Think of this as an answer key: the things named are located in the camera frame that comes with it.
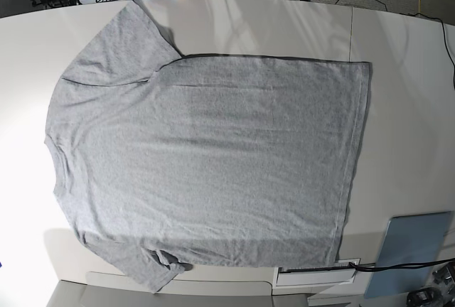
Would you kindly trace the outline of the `grey T-shirt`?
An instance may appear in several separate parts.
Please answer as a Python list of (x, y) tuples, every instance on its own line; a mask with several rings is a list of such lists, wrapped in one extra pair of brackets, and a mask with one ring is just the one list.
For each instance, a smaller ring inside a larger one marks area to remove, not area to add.
[(371, 65), (181, 55), (125, 6), (50, 100), (55, 197), (78, 241), (158, 292), (190, 265), (332, 265)]

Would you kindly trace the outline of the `black device bottom right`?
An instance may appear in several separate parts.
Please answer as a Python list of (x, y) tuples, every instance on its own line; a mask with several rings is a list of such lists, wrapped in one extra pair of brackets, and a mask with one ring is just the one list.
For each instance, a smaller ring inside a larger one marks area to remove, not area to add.
[(438, 307), (444, 305), (444, 299), (439, 289), (427, 287), (407, 294), (407, 307)]

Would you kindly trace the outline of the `blue-grey panel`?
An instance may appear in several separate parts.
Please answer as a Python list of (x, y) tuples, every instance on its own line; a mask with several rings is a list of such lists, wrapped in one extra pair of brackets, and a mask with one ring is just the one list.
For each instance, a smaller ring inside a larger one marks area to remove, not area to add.
[[(390, 219), (376, 266), (432, 262), (437, 259), (453, 212), (405, 215)], [(393, 296), (421, 288), (430, 268), (389, 269), (374, 273), (365, 299)]]

